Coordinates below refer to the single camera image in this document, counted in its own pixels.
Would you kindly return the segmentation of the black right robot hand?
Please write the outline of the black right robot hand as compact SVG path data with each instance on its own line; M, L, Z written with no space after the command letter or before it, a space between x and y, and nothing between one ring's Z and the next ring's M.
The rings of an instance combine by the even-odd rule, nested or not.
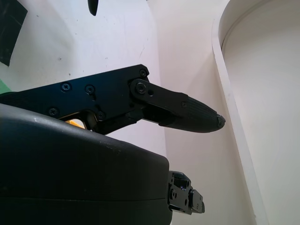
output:
M3 225L168 225L204 213L166 157L108 136L139 120L195 133L225 119L136 65L0 96Z

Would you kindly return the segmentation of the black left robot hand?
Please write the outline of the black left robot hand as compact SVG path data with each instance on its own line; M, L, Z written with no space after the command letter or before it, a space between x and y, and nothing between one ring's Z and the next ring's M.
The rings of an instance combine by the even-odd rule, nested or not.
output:
M89 11L93 16L96 16L99 0L88 0Z

